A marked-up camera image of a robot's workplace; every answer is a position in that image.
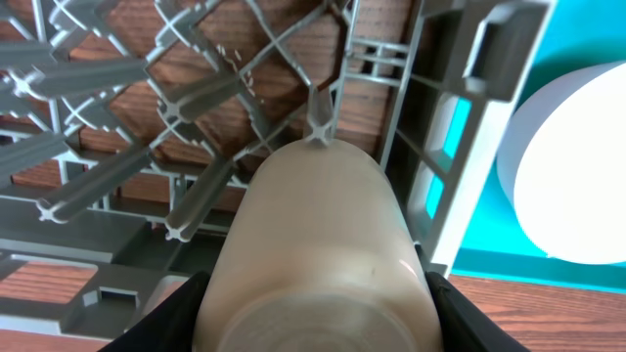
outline wood grain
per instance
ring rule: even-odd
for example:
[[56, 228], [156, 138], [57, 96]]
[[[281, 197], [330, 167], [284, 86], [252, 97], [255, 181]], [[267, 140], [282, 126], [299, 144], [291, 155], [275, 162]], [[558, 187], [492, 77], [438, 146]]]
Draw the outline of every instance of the wood grain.
[[42, 188], [57, 188], [61, 186], [59, 163], [48, 160], [13, 175], [13, 183], [25, 186]]
[[28, 262], [0, 281], [0, 297], [66, 304], [96, 269]]
[[531, 351], [626, 351], [626, 295], [452, 277]]
[[[14, 298], [62, 303], [93, 275], [88, 270], [45, 263], [29, 263], [22, 269], [17, 280], [0, 282], [0, 293], [8, 291]], [[626, 350], [625, 295], [455, 276], [450, 280], [532, 351]], [[167, 287], [160, 300], [180, 285]], [[0, 330], [0, 340], [0, 351], [96, 351], [104, 345], [8, 330]]]

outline wooden table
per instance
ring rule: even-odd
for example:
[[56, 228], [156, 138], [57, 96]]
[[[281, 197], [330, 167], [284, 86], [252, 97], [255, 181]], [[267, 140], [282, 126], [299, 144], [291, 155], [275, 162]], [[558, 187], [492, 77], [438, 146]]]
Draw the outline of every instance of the wooden table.
[[[28, 263], [0, 295], [67, 303], [90, 269]], [[532, 351], [626, 351], [626, 296], [463, 277], [451, 282]], [[104, 342], [0, 330], [0, 351], [96, 351]]]
[[[191, 4], [193, 0], [180, 0]], [[280, 32], [310, 11], [319, 1], [258, 0], [271, 25]], [[405, 34], [411, 0], [362, 0], [361, 17], [356, 32], [384, 40], [399, 40]], [[30, 19], [30, 1], [9, 0], [9, 4], [25, 19]], [[108, 18], [112, 27], [140, 57], [154, 47], [154, 37], [162, 27], [153, 0], [120, 0]], [[202, 31], [229, 53], [241, 54], [243, 63], [267, 42], [256, 19], [241, 0], [225, 0], [200, 24]], [[338, 46], [339, 26], [330, 16], [293, 36], [289, 48], [301, 61], [316, 83], [323, 83], [333, 74], [333, 58]], [[19, 35], [0, 25], [0, 40], [18, 39]], [[119, 54], [102, 38], [91, 35], [71, 52], [74, 61], [115, 58]], [[183, 45], [177, 45], [150, 68], [151, 74], [166, 86], [197, 80], [211, 72], [201, 57]], [[277, 119], [303, 103], [306, 91], [282, 59], [274, 56], [252, 73], [253, 89], [263, 100], [265, 112]], [[348, 82], [341, 108], [337, 136], [373, 154], [380, 143], [380, 133], [389, 99], [388, 89], [367, 83]], [[157, 96], [146, 83], [128, 88], [112, 103], [113, 111], [144, 142], [150, 142], [164, 125], [157, 116]], [[3, 121], [30, 123], [27, 118], [15, 120], [0, 116]], [[233, 154], [251, 138], [252, 132], [244, 109], [231, 100], [203, 116], [199, 127], [213, 139], [224, 154]], [[298, 138], [302, 120], [291, 126]], [[114, 152], [125, 143], [113, 133], [85, 129], [80, 133], [83, 149]], [[184, 145], [175, 138], [167, 140], [156, 151], [159, 158], [170, 162], [208, 164], [210, 156], [203, 150]], [[262, 155], [249, 156], [250, 169], [258, 166]], [[35, 187], [58, 187], [60, 182], [56, 161], [21, 172], [13, 177], [17, 184]], [[138, 175], [119, 191], [122, 197], [152, 201], [168, 201], [167, 180], [160, 176]], [[236, 210], [242, 192], [229, 190], [219, 208]], [[22, 295], [27, 299], [63, 302], [81, 287], [89, 273], [32, 265], [20, 276], [0, 283], [0, 294]], [[503, 283], [453, 277], [452, 283], [501, 327], [533, 351], [626, 351], [626, 296], [547, 286]], [[0, 351], [93, 351], [102, 342], [35, 335], [0, 330]]]

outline teal object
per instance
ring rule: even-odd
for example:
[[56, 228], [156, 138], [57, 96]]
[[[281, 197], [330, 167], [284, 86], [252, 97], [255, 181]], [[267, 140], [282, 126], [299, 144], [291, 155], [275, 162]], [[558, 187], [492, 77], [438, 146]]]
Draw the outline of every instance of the teal object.
[[[443, 143], [443, 152], [447, 154], [451, 159], [457, 153], [459, 144], [461, 143], [461, 137], [463, 136], [463, 130], [466, 128], [466, 122], [471, 111], [471, 101], [459, 98], [457, 106], [452, 114], [452, 121], [450, 122], [450, 129], [448, 135]], [[436, 175], [432, 178], [428, 194], [426, 195], [426, 213], [432, 219], [434, 213], [437, 211], [439, 201], [443, 196], [443, 182]]]
[[[626, 60], [624, 14], [626, 1], [623, 0], [560, 0], [520, 103], [566, 73]], [[573, 264], [549, 258], [537, 248], [521, 230], [500, 187], [495, 167], [469, 223], [452, 273], [626, 294], [626, 263]]]

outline gray plastic rack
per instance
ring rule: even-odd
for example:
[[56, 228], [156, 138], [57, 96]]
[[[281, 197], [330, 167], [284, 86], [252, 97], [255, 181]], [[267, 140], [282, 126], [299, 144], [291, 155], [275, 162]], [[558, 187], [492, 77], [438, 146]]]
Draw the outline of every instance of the gray plastic rack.
[[[112, 339], [157, 304], [167, 285], [197, 270], [210, 272], [233, 218], [211, 207], [226, 187], [246, 188], [242, 157], [280, 148], [283, 132], [304, 112], [302, 138], [327, 144], [337, 129], [346, 79], [394, 88], [378, 161], [425, 269], [449, 273], [555, 1], [423, 0], [414, 6], [406, 41], [393, 43], [354, 35], [359, 0], [321, 1], [283, 33], [271, 29], [254, 0], [246, 0], [270, 43], [239, 70], [196, 27], [219, 3], [183, 8], [175, 0], [155, 0], [164, 26], [152, 52], [140, 59], [107, 24], [115, 0], [32, 0], [35, 27], [0, 0], [0, 21], [24, 37], [0, 42], [0, 69], [7, 72], [0, 73], [0, 113], [34, 122], [0, 126], [0, 136], [12, 142], [0, 148], [0, 278], [32, 260], [97, 269], [69, 304], [0, 297], [0, 329]], [[285, 41], [326, 13], [344, 27], [345, 48], [337, 79], [322, 88]], [[436, 34], [431, 45], [424, 45], [423, 32]], [[70, 62], [69, 51], [90, 33], [109, 40], [124, 58]], [[179, 42], [216, 72], [168, 90], [147, 68]], [[274, 52], [308, 87], [309, 98], [272, 123], [245, 78]], [[353, 60], [369, 68], [350, 69]], [[147, 81], [159, 96], [158, 115], [166, 126], [146, 146], [109, 108], [138, 81]], [[256, 140], [227, 158], [194, 121], [232, 97], [246, 108]], [[47, 102], [51, 117], [32, 99]], [[445, 142], [460, 104], [470, 109], [460, 143], [450, 152]], [[129, 147], [118, 154], [82, 151], [82, 128], [115, 131]], [[202, 170], [157, 160], [153, 149], [172, 135], [204, 148], [212, 163]], [[12, 174], [50, 158], [59, 162], [60, 188], [12, 184]], [[167, 177], [169, 206], [112, 197], [136, 173]], [[429, 213], [433, 180], [443, 191]], [[188, 182], [194, 182], [190, 189]], [[164, 224], [161, 237], [151, 223]]]

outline beige cup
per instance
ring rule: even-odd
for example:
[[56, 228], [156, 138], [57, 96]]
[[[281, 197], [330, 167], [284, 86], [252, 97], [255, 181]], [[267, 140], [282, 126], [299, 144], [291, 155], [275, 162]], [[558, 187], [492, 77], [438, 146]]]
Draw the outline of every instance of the beige cup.
[[386, 177], [358, 148], [292, 143], [261, 165], [199, 311], [196, 351], [440, 351]]

